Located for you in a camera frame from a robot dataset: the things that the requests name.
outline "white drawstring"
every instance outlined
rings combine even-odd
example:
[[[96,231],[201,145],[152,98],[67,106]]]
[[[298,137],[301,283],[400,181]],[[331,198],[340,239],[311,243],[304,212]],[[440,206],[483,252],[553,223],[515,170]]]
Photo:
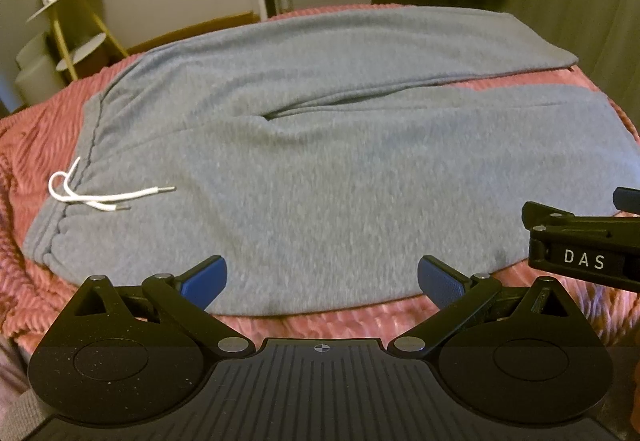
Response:
[[[87,206],[91,206],[92,208],[102,210],[104,212],[113,212],[116,210],[128,210],[129,206],[127,205],[105,205],[103,203],[117,203],[120,201],[128,201],[131,199],[138,199],[139,197],[149,196],[153,194],[159,194],[161,192],[172,192],[175,190],[175,186],[166,186],[166,187],[157,187],[153,188],[145,188],[144,190],[138,190],[137,192],[129,192],[126,194],[114,194],[112,196],[87,196],[87,195],[79,195],[76,194],[71,187],[69,186],[69,179],[73,176],[76,167],[80,158],[76,158],[74,164],[69,169],[69,172],[64,172],[62,170],[55,172],[49,178],[49,194],[56,201],[60,201],[61,203],[84,203]],[[64,181],[62,182],[62,188],[66,192],[66,196],[62,196],[58,194],[55,190],[53,190],[53,180],[58,177],[64,177]]]

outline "bed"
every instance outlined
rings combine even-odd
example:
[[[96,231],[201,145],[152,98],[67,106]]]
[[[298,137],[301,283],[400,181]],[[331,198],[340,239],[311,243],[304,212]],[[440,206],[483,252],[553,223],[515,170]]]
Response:
[[[303,10],[275,17],[276,20],[305,17],[341,10],[393,9],[385,6],[342,6]],[[140,56],[131,56],[90,78],[73,82],[50,100],[0,120],[0,323],[5,337],[14,339],[25,353],[32,353],[38,341],[73,295],[76,286],[53,274],[22,254],[28,230],[48,197],[50,174],[72,162],[82,128],[82,106]],[[521,73],[450,85],[484,92],[504,86],[561,84],[599,89],[578,68]],[[640,145],[640,137],[625,113],[609,100],[621,125]],[[619,214],[621,217],[632,217]],[[494,273],[505,285],[530,285],[542,272],[526,260],[505,265]],[[592,283],[558,277],[578,303],[605,345],[620,344],[634,331],[640,317],[638,295]],[[411,296],[350,309],[309,312],[296,315],[218,317],[259,345],[266,337],[380,337],[390,339],[425,320],[437,308],[426,296]],[[20,392],[13,384],[7,393]]]

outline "crosshair marking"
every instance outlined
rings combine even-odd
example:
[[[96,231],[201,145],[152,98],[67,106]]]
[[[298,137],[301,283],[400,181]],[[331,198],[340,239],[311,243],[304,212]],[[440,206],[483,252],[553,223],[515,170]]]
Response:
[[[321,355],[324,355],[325,352],[327,352],[329,349],[332,349],[332,347],[329,347],[327,344],[318,344],[314,347],[314,351],[320,353]]]

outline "blue gripper pad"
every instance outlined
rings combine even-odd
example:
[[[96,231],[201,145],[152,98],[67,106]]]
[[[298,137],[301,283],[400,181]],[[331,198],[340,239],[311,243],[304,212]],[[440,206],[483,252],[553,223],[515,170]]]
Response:
[[[470,279],[435,257],[425,255],[418,263],[418,285],[422,292],[444,309],[465,294]]]
[[[640,214],[640,190],[633,188],[616,188],[613,192],[613,205],[621,212]]]
[[[226,286],[226,262],[215,255],[176,278],[176,289],[189,302],[204,310]]]

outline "wooden baseboard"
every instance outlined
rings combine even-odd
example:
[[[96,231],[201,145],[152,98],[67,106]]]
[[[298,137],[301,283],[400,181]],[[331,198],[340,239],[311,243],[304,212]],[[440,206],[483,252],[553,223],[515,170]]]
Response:
[[[182,28],[181,30],[172,31],[171,33],[147,40],[142,44],[130,47],[127,51],[130,55],[134,55],[136,53],[149,51],[154,47],[176,42],[177,40],[203,35],[205,33],[210,33],[211,31],[226,30],[228,28],[244,26],[245,24],[253,24],[254,22],[260,22],[260,17],[254,14],[254,12],[245,12],[244,14],[231,15],[230,17],[214,18],[207,22],[201,22],[200,24],[195,24],[194,26]]]

